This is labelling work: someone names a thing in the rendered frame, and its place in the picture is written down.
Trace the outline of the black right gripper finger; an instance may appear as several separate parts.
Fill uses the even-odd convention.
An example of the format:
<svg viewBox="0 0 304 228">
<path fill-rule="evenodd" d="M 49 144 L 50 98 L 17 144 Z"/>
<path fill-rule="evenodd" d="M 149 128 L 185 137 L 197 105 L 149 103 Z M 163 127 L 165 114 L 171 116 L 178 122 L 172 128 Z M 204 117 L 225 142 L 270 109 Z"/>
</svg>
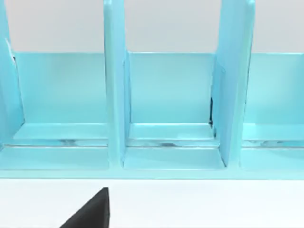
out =
<svg viewBox="0 0 304 228">
<path fill-rule="evenodd" d="M 103 187 L 59 228 L 109 228 L 109 188 Z"/>
</svg>

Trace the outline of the light blue rack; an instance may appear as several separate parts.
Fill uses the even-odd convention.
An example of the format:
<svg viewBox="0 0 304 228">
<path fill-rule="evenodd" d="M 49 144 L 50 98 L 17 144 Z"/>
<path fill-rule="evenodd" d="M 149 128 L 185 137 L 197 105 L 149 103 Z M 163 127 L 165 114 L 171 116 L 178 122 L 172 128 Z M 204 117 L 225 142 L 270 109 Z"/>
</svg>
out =
<svg viewBox="0 0 304 228">
<path fill-rule="evenodd" d="M 222 0 L 214 53 L 18 51 L 0 0 L 0 178 L 304 180 L 304 53 L 253 53 L 256 0 Z"/>
</svg>

